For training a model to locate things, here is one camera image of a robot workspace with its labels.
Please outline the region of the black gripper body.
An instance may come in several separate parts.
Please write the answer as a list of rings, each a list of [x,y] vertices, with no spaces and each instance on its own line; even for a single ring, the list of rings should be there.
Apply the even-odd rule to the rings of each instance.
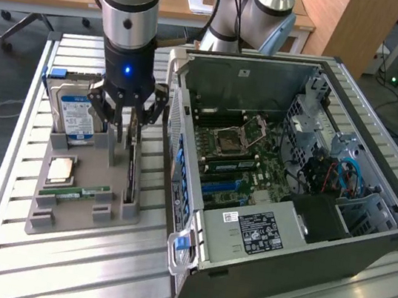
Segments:
[[[124,103],[143,104],[154,91],[154,56],[156,41],[137,49],[124,49],[115,46],[107,36],[105,49],[105,91],[110,97]]]

